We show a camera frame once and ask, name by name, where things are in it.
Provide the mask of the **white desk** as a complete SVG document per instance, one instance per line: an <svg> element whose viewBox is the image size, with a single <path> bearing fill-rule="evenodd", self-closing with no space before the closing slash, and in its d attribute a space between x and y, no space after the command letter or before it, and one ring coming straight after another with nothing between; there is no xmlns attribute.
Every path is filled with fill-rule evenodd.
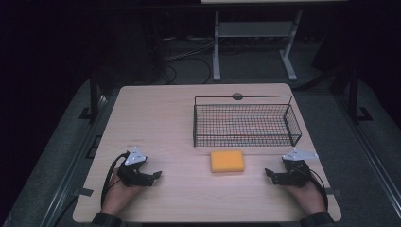
<svg viewBox="0 0 401 227"><path fill-rule="evenodd" d="M224 38L287 38L284 49L279 51L282 64L285 67L288 79L296 81L297 75L293 69L289 55L293 46L305 5L343 3L347 0L201 0L204 5L234 7L268 7L286 6L295 7L295 13L291 20L287 21L262 21L262 22L225 22L220 20L221 9L215 11L214 23L214 50L212 56L213 79L221 81L219 42Z"/></svg>

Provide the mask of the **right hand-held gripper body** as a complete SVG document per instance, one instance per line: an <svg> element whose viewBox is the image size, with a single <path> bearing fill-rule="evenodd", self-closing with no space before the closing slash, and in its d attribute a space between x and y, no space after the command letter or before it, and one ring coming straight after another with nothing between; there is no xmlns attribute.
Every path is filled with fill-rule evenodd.
<svg viewBox="0 0 401 227"><path fill-rule="evenodd" d="M319 155L310 151L293 148L282 157L287 171L284 185L303 187L311 178L311 170L306 160L318 159Z"/></svg>

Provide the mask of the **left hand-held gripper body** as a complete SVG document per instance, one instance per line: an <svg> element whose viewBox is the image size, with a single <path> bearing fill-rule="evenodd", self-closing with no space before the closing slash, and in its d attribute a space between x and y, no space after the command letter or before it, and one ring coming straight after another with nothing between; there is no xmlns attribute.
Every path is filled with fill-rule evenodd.
<svg viewBox="0 0 401 227"><path fill-rule="evenodd" d="M147 175L140 172L140 167L146 162L147 158L138 147L134 147L132 151L129 151L128 157L117 171L117 176L125 186L148 185Z"/></svg>

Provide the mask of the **person's left hand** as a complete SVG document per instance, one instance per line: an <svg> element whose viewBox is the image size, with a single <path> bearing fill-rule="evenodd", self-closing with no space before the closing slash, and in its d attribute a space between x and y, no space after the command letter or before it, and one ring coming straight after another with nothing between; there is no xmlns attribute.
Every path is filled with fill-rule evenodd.
<svg viewBox="0 0 401 227"><path fill-rule="evenodd" d="M127 187L117 176L118 168L113 171L109 183L109 190L106 193L101 212L117 216L142 190L141 186Z"/></svg>

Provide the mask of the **black wire basket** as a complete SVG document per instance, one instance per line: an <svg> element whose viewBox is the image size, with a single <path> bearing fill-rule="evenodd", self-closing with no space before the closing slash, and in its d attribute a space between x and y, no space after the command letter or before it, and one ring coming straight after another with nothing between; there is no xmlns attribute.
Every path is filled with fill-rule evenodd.
<svg viewBox="0 0 401 227"><path fill-rule="evenodd" d="M287 147L302 137L289 95L197 96L193 116L196 147Z"/></svg>

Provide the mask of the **aluminium rail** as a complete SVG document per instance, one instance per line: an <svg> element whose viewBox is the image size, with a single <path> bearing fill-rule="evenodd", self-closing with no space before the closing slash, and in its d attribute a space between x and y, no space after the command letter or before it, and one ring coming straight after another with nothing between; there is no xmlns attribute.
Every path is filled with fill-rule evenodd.
<svg viewBox="0 0 401 227"><path fill-rule="evenodd" d="M84 91L74 97L61 119L51 144L46 148L44 175L53 191L39 227L64 227L73 223L72 214L78 199L76 188L84 183L111 115L117 92L98 100L98 116L93 123L79 119L83 108L90 106L90 95Z"/></svg>
<svg viewBox="0 0 401 227"><path fill-rule="evenodd" d="M354 132L357 140L362 146L366 159L388 197L394 211L401 218L401 191L396 187L387 169L383 166L383 163L375 153L373 145L368 141L368 137L360 127L359 122L348 113L345 100L341 96L334 96L334 99L339 106L341 113L344 115L347 124Z"/></svg>

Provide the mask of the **black metal post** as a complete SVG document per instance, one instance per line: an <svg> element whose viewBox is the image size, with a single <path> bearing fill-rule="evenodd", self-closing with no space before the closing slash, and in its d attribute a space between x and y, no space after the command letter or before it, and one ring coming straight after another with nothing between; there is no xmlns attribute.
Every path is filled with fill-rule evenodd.
<svg viewBox="0 0 401 227"><path fill-rule="evenodd" d="M93 71L90 79L90 106L82 109L79 119L87 119L93 123L98 115L98 88L96 83L96 71Z"/></svg>
<svg viewBox="0 0 401 227"><path fill-rule="evenodd" d="M356 69L353 69L349 78L348 115L355 124L358 124L361 121L372 121L373 118L368 110L357 104L357 95L358 76Z"/></svg>

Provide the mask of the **yellow sponge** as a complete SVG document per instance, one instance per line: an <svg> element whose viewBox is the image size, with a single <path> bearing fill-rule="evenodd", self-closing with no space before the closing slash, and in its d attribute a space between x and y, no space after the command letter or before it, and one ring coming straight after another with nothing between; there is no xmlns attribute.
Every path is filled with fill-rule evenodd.
<svg viewBox="0 0 401 227"><path fill-rule="evenodd" d="M242 172L245 169L241 150L216 150L210 153L213 173Z"/></svg>

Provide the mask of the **person's right hand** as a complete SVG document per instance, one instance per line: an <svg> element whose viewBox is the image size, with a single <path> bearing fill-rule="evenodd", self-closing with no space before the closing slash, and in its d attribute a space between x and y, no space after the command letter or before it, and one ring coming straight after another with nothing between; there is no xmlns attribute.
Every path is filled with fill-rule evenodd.
<svg viewBox="0 0 401 227"><path fill-rule="evenodd" d="M313 183L308 182L303 187L285 185L284 189L295 198L307 215L327 211L323 197Z"/></svg>

